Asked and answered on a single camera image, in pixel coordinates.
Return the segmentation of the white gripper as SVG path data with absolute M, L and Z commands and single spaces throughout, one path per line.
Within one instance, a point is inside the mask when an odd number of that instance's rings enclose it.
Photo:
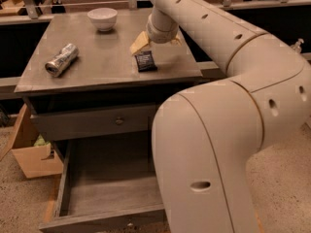
M 172 45 L 180 46 L 181 38 L 177 35 L 178 24 L 167 14 L 153 7 L 148 17 L 146 31 L 142 31 L 130 46 L 131 54 L 146 50 L 150 46 L 150 40 L 156 44 L 170 42 Z

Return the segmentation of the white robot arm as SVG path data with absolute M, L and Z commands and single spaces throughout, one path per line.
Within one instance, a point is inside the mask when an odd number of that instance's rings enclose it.
M 157 110 L 152 149 L 171 233 L 259 233 L 246 162 L 311 114 L 311 66 L 287 44 L 203 0 L 151 0 L 150 41 L 177 28 L 225 73 Z

